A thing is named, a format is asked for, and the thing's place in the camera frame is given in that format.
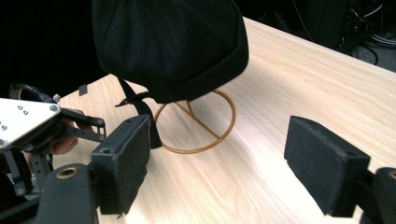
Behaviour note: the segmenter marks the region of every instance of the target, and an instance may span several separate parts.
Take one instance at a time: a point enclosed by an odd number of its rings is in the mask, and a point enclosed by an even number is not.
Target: finger
[[[85,115],[83,111],[78,110],[78,109],[70,109],[70,108],[68,108],[68,110],[74,111],[74,112],[79,113],[81,115]],[[71,119],[64,119],[64,122],[67,122],[70,126],[74,125],[73,124],[74,121],[71,120]],[[86,124],[86,123],[78,122],[78,121],[76,121],[76,124],[77,124],[77,126],[80,129],[84,129],[84,130],[88,130],[88,131],[92,131],[93,132],[93,127],[90,124]]]
[[[23,151],[22,153],[23,153],[24,158],[26,159],[27,165],[29,166],[30,172],[33,172],[34,170],[33,170],[33,166],[32,166],[32,161],[30,160],[30,158],[31,158],[30,153],[27,153],[25,151]]]
[[[71,151],[77,143],[78,139],[75,136],[70,136],[64,141],[55,144],[50,152],[54,155],[63,155]]]
[[[73,112],[76,112],[76,113],[79,113],[81,115],[85,115],[84,112],[82,112],[81,110],[78,110],[78,109],[70,109],[70,108],[66,108],[66,109],[70,110],[70,111],[73,111]],[[68,124],[74,123],[74,121],[72,119],[68,119],[68,118],[62,118],[62,121],[65,122],[65,123],[68,123]]]

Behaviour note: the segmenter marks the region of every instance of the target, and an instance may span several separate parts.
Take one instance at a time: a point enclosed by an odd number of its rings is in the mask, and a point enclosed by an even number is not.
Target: human hand
[[[82,112],[81,110],[77,110],[77,109],[69,109],[72,110],[76,113],[85,115],[84,112]],[[62,122],[69,127],[74,127],[75,122],[71,119],[63,119]],[[77,126],[80,129],[84,129],[87,131],[91,131],[93,132],[93,128],[91,125],[86,125],[84,123],[79,123],[76,122]],[[75,136],[68,136],[65,140],[63,140],[62,142],[58,142],[56,143],[53,148],[50,150],[50,153],[53,155],[63,155],[66,154],[68,152],[70,152],[78,143],[78,138]]]

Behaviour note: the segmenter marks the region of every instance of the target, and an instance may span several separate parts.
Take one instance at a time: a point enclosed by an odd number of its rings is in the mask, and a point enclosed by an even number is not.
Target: light wood tabletop
[[[359,223],[324,216],[287,165],[283,153],[290,116],[312,119],[372,157],[369,169],[396,166],[396,74],[336,51],[245,19],[249,63],[245,72],[219,88],[233,100],[230,134],[207,151],[181,155],[151,150],[148,174],[128,215],[100,216],[101,223]],[[131,85],[136,91],[144,88]],[[136,116],[120,84],[108,75],[61,99],[106,121],[111,133]],[[153,113],[161,105],[146,100]],[[209,93],[191,102],[197,118],[224,132],[231,108]],[[175,104],[161,113],[163,142],[182,149],[213,140]],[[79,140],[55,167],[88,164],[97,143]]]

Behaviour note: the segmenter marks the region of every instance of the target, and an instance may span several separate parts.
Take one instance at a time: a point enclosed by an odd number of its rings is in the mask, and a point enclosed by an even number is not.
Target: gold ring stand
[[[227,94],[225,94],[224,92],[218,91],[218,90],[214,90],[213,92],[216,93],[217,95],[221,96],[222,98],[224,98],[224,99],[228,102],[228,104],[230,105],[231,110],[232,110],[232,112],[233,112],[233,116],[232,116],[230,125],[228,126],[228,128],[227,128],[227,130],[224,132],[224,134],[221,135],[221,136],[218,136],[218,135],[215,134],[212,130],[210,130],[203,122],[201,122],[198,118],[196,118],[195,115],[194,115],[194,113],[193,113],[193,111],[192,111],[190,102],[187,102],[187,107],[188,107],[188,109],[186,109],[186,108],[185,108],[184,106],[182,106],[180,103],[175,102],[175,104],[176,104],[180,109],[182,109],[182,110],[183,110],[186,114],[188,114],[194,121],[196,121],[199,125],[201,125],[207,132],[209,132],[210,134],[212,134],[212,135],[216,138],[216,140],[215,140],[214,142],[212,142],[211,144],[205,146],[205,147],[199,147],[199,148],[190,149],[190,150],[182,150],[182,149],[172,148],[172,147],[169,147],[168,145],[166,145],[166,144],[163,142],[163,147],[164,147],[165,149],[167,149],[167,150],[169,150],[169,151],[172,151],[172,152],[175,152],[175,153],[178,153],[178,154],[192,154],[192,153],[198,153],[198,152],[206,151],[206,150],[208,150],[208,149],[214,147],[215,145],[217,145],[218,143],[220,143],[222,140],[224,140],[224,139],[227,137],[227,135],[228,135],[228,134],[230,133],[230,131],[233,129],[233,125],[235,124],[235,113],[236,113],[236,111],[235,111],[235,105],[233,104],[233,101],[231,100],[231,98],[230,98]],[[160,107],[160,109],[157,111],[157,113],[156,113],[155,116],[154,116],[155,122],[157,122],[158,117],[160,116],[161,112],[163,111],[163,109],[164,109],[165,107],[166,107],[166,105],[162,105],[162,106]]]

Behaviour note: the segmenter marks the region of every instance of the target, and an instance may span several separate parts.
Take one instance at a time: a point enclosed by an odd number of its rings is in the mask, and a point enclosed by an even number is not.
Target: black fabric
[[[150,148],[161,147],[163,144],[161,142],[160,135],[158,133],[157,125],[155,124],[154,117],[152,115],[151,109],[143,101],[147,97],[146,92],[136,94],[131,86],[122,78],[119,78],[119,83],[121,84],[122,90],[125,93],[125,99],[120,102],[119,105],[134,105],[139,115],[147,114],[150,117],[149,134],[150,134]]]
[[[160,104],[194,100],[248,64],[233,0],[93,0],[92,25],[102,69],[145,86]]]

